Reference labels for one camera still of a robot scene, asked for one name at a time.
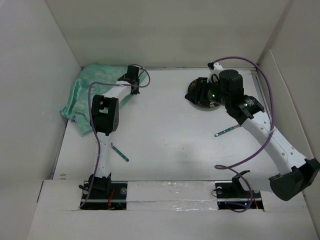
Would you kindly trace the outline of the green patterned cloth placemat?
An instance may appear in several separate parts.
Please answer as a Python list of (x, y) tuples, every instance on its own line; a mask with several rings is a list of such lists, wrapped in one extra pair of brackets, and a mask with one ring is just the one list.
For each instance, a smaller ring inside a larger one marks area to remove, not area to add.
[(88, 92), (93, 82), (116, 84), (117, 80), (127, 73), (126, 66), (110, 66), (90, 64), (75, 78), (71, 87), (67, 104), (60, 114), (72, 122), (76, 122), (82, 135), (92, 132), (88, 107)]

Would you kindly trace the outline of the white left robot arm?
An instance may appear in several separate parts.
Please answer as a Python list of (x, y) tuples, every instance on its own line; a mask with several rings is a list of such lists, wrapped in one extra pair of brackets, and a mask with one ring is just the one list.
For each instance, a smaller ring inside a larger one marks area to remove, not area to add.
[(94, 81), (88, 89), (90, 126), (97, 143), (97, 159), (92, 175), (84, 188), (100, 198), (111, 194), (110, 152), (113, 133), (120, 122), (120, 103), (130, 95), (140, 93), (140, 74), (143, 67), (132, 64), (116, 83)]

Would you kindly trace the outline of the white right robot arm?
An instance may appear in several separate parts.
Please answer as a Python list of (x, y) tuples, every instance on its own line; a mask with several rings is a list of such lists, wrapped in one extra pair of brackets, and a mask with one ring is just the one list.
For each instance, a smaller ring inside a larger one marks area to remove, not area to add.
[(260, 144), (258, 151), (242, 162), (265, 151), (277, 168), (277, 174), (255, 176), (248, 169), (238, 173), (231, 184), (235, 196), (243, 197), (249, 191), (268, 191), (289, 201), (313, 183), (320, 171), (319, 161), (308, 159), (278, 131), (263, 105), (245, 94), (243, 77), (238, 71), (214, 70), (210, 77), (198, 77), (190, 83), (184, 97), (198, 106), (225, 107), (227, 114)]

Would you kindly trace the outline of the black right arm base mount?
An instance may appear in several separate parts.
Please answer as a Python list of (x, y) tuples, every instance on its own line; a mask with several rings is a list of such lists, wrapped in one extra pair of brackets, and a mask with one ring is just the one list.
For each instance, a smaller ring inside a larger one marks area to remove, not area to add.
[(219, 210), (241, 212), (246, 209), (264, 210), (260, 192), (245, 190), (240, 182), (241, 177), (235, 175), (231, 180), (218, 180), (214, 182), (211, 195), (217, 200)]

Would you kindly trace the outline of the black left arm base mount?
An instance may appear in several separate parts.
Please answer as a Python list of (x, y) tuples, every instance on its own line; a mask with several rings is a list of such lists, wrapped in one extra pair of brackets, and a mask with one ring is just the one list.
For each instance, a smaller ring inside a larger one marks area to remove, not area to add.
[(113, 181), (107, 192), (92, 189), (88, 200), (89, 183), (84, 182), (79, 208), (81, 210), (122, 211), (127, 209), (128, 182)]

